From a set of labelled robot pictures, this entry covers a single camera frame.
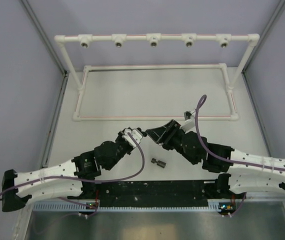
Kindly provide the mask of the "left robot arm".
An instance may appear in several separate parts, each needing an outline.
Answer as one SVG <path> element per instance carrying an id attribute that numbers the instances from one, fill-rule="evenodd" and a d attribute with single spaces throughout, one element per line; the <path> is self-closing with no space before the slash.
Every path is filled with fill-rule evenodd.
<path id="1" fill-rule="evenodd" d="M 93 197 L 95 178 L 101 175 L 101 170 L 110 171 L 125 155 L 131 154 L 143 137 L 139 129 L 125 128 L 115 141 L 104 141 L 58 165 L 30 172 L 5 171 L 1 210 L 14 212 L 34 202 L 59 197 Z"/>

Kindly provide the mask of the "grey faucet knob part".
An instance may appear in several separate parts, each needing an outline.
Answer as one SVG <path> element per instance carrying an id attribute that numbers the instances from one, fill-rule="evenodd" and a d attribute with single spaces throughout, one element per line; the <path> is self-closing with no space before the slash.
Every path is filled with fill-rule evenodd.
<path id="1" fill-rule="evenodd" d="M 157 160 L 155 158 L 151 159 L 151 163 L 156 164 L 157 166 L 161 167 L 161 168 L 165 168 L 166 167 L 166 163 L 161 161 L 161 160 Z"/>

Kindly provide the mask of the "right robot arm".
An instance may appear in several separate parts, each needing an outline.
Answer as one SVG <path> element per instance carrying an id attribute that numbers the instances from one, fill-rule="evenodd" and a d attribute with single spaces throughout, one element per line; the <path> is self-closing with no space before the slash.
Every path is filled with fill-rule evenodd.
<path id="1" fill-rule="evenodd" d="M 145 134 L 167 151 L 176 151 L 192 165 L 217 173 L 216 193 L 227 198 L 245 192 L 285 194 L 285 158 L 245 153 L 186 131 L 177 121 L 147 129 Z"/>

